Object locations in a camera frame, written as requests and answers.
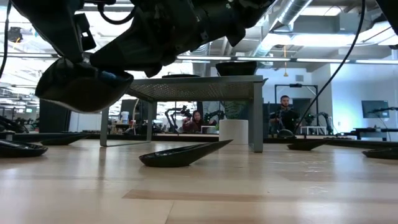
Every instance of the small table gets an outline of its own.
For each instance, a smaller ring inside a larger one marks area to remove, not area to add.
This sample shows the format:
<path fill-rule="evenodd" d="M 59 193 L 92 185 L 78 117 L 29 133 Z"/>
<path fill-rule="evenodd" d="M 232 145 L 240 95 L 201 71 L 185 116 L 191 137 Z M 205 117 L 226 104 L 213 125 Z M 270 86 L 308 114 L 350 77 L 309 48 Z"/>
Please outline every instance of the small table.
<path fill-rule="evenodd" d="M 212 133 L 212 134 L 217 134 L 217 132 L 216 132 L 216 126 L 202 126 L 201 127 L 201 130 L 200 130 L 200 132 L 202 133 L 202 134 L 209 134 L 209 133 L 207 133 L 207 130 L 209 130 L 209 129 L 214 129 L 214 133 Z"/>
<path fill-rule="evenodd" d="M 148 104 L 148 124 L 155 118 L 157 102 L 173 101 L 248 101 L 249 144 L 254 152 L 262 152 L 262 75 L 228 77 L 150 78 L 134 80 L 126 94 Z M 108 146 L 109 108 L 102 111 L 100 145 Z M 147 143 L 152 128 L 147 129 Z"/>
<path fill-rule="evenodd" d="M 398 128 L 355 128 L 355 135 L 357 140 L 362 138 L 381 138 L 387 141 L 387 133 L 398 132 Z"/>
<path fill-rule="evenodd" d="M 302 126 L 300 129 L 300 133 L 303 134 L 303 128 L 307 129 L 307 135 L 309 135 L 310 128 L 316 129 L 317 130 L 317 135 L 319 135 L 319 129 L 323 129 L 323 133 L 326 134 L 326 127 L 321 127 L 321 126 Z"/>

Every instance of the cable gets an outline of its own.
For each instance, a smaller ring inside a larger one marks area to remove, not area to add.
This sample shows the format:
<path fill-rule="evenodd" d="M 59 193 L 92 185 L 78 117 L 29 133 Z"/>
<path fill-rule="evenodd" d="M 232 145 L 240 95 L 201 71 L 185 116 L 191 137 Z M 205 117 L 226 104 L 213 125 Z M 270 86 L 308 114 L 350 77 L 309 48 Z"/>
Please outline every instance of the cable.
<path fill-rule="evenodd" d="M 333 128 L 336 130 L 336 133 L 339 134 L 337 128 L 335 127 L 335 124 L 333 122 L 331 124 L 333 125 Z"/>
<path fill-rule="evenodd" d="M 336 71 L 334 72 L 334 74 L 329 78 L 329 80 L 325 83 L 325 85 L 322 87 L 322 89 L 319 91 L 319 93 L 315 96 L 315 98 L 312 100 L 310 106 L 305 110 L 304 115 L 302 116 L 300 122 L 298 122 L 299 124 L 304 120 L 305 115 L 308 113 L 308 111 L 310 111 L 312 105 L 314 104 L 314 102 L 316 102 L 319 98 L 319 96 L 321 95 L 321 93 L 325 90 L 325 88 L 331 83 L 331 81 L 334 79 L 334 77 L 337 75 L 337 73 L 340 71 L 340 69 L 342 68 L 342 66 L 346 63 L 349 55 L 351 54 L 351 52 L 353 51 L 356 41 L 358 40 L 359 34 L 361 33 L 361 29 L 362 29 L 362 24 L 365 18 L 365 0 L 362 0 L 362 13 L 361 13 L 361 18 L 359 21 L 359 26 L 358 26 L 358 30 L 356 31 L 356 35 L 354 38 L 353 43 L 351 44 L 351 47 L 349 48 L 347 55 L 344 57 L 343 61 L 340 63 L 340 65 L 338 66 L 338 68 L 336 69 Z M 299 126 L 297 125 L 296 128 L 294 129 L 293 133 L 296 133 L 298 130 Z"/>
<path fill-rule="evenodd" d="M 383 123 L 384 127 L 386 127 L 386 129 L 388 129 L 388 127 L 387 127 L 386 123 L 383 121 L 383 119 L 381 119 L 380 116 L 377 116 L 377 117 L 380 119 L 381 123 Z M 388 133 L 388 138 L 389 138 L 390 141 L 391 141 L 391 134 L 390 134 L 389 131 L 388 131 L 387 133 Z"/>
<path fill-rule="evenodd" d="M 128 16 L 126 16 L 126 18 L 119 20 L 119 21 L 114 21 L 110 18 L 108 18 L 104 11 L 105 11 L 105 5 L 104 4 L 98 4 L 97 5 L 97 9 L 99 14 L 101 15 L 101 17 L 108 23 L 113 24 L 113 25 L 121 25 L 121 24 L 125 24 L 127 22 L 129 22 L 132 18 L 134 18 L 134 15 L 136 13 L 136 6 L 133 7 L 133 9 L 131 10 L 130 14 Z"/>
<path fill-rule="evenodd" d="M 330 9 L 333 9 L 334 7 L 337 7 L 340 9 L 341 12 L 344 12 L 344 10 L 340 6 L 332 6 L 324 13 L 324 15 L 326 15 L 326 13 L 328 13 L 330 11 Z"/>
<path fill-rule="evenodd" d="M 6 22 L 4 25 L 4 53 L 2 56 L 2 63 L 1 63 L 1 68 L 0 68 L 0 78 L 2 77 L 2 73 L 4 72 L 4 69 L 6 67 L 6 62 L 7 62 L 7 54 L 8 54 L 8 26 L 9 26 L 9 15 L 11 12 L 11 7 L 12 7 L 12 2 L 11 0 L 8 0 L 8 5 L 7 5 L 7 14 L 6 14 Z"/>

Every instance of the person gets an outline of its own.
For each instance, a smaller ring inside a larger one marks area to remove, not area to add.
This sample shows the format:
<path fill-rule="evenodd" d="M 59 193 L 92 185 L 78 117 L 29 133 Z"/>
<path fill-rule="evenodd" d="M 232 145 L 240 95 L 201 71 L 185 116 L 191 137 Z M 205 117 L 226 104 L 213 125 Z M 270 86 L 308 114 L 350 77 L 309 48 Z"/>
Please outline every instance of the person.
<path fill-rule="evenodd" d="M 281 96 L 281 98 L 280 98 L 280 107 L 275 113 L 275 118 L 271 119 L 272 123 L 278 123 L 279 122 L 279 115 L 280 115 L 281 111 L 283 112 L 283 111 L 290 110 L 289 101 L 290 101 L 290 97 L 289 96 L 287 96 L 287 95 Z"/>
<path fill-rule="evenodd" d="M 185 118 L 182 123 L 182 129 L 188 133 L 200 133 L 201 127 L 204 125 L 215 125 L 215 121 L 209 121 L 209 124 L 205 124 L 205 121 L 201 118 L 199 111 L 195 110 L 192 113 L 192 118 Z"/>
<path fill-rule="evenodd" d="M 293 132 L 294 129 L 295 129 L 295 126 L 297 125 L 295 123 L 295 119 L 297 118 L 298 114 L 296 112 L 294 112 L 293 107 L 291 107 L 289 105 L 289 101 L 290 101 L 290 97 L 289 96 L 287 96 L 287 95 L 281 96 L 281 98 L 280 98 L 280 107 L 277 110 L 277 112 L 275 113 L 275 118 L 271 119 L 271 122 L 274 123 L 274 124 L 277 124 L 278 125 L 278 129 L 285 128 L 285 129 L 288 129 L 289 131 Z M 280 123 L 279 123 L 280 122 L 279 119 L 281 119 L 280 116 L 283 113 L 286 116 L 288 116 L 288 118 L 284 119 L 283 126 L 281 126 Z"/>

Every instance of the black scoop-shaped object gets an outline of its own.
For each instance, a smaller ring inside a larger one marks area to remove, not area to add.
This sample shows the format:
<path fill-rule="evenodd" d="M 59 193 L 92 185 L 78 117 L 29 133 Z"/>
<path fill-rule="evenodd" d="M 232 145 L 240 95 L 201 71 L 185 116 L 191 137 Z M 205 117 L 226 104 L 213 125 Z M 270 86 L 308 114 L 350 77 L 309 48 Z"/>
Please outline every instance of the black scoop-shaped object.
<path fill-rule="evenodd" d="M 254 75 L 257 70 L 257 62 L 225 62 L 216 64 L 220 76 Z"/>
<path fill-rule="evenodd" d="M 35 95 L 76 112 L 95 113 L 120 99 L 133 79 L 124 71 L 107 72 L 60 58 L 43 73 Z"/>
<path fill-rule="evenodd" d="M 200 75 L 191 75 L 191 74 L 173 74 L 173 75 L 164 75 L 162 78 L 196 78 L 200 77 Z"/>
<path fill-rule="evenodd" d="M 315 149 L 316 147 L 319 147 L 319 146 L 322 146 L 322 145 L 328 143 L 328 141 L 329 140 L 319 139 L 319 140 L 313 140 L 313 141 L 308 141 L 308 142 L 298 142 L 298 143 L 288 145 L 287 147 L 290 150 L 311 151 L 312 149 Z"/>
<path fill-rule="evenodd" d="M 374 159 L 398 159 L 398 148 L 375 149 L 362 152 L 368 158 Z"/>
<path fill-rule="evenodd" d="M 48 148 L 23 142 L 0 140 L 0 158 L 36 157 L 47 152 Z"/>
<path fill-rule="evenodd" d="M 140 156 L 139 160 L 149 167 L 185 167 L 221 149 L 231 141 L 226 140 L 153 152 Z"/>
<path fill-rule="evenodd" d="M 43 146 L 67 146 L 75 141 L 88 138 L 88 136 L 90 136 L 90 134 L 72 135 L 63 138 L 43 140 L 40 143 L 42 143 Z"/>
<path fill-rule="evenodd" d="M 278 138 L 285 138 L 285 139 L 287 139 L 287 138 L 295 139 L 296 138 L 296 136 L 293 134 L 293 132 L 288 130 L 288 129 L 280 130 L 278 132 L 277 137 Z"/>

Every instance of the woman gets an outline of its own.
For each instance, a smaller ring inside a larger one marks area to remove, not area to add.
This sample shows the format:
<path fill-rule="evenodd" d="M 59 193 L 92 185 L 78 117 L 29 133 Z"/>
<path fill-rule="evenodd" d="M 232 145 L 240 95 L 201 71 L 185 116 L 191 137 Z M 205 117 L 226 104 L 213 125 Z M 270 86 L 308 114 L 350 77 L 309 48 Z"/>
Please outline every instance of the woman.
<path fill-rule="evenodd" d="M 215 121 L 210 121 L 210 125 L 215 125 Z M 202 120 L 199 111 L 195 110 L 192 113 L 192 119 L 185 118 L 183 120 L 182 129 L 188 133 L 200 133 L 201 127 L 205 125 L 204 120 Z"/>

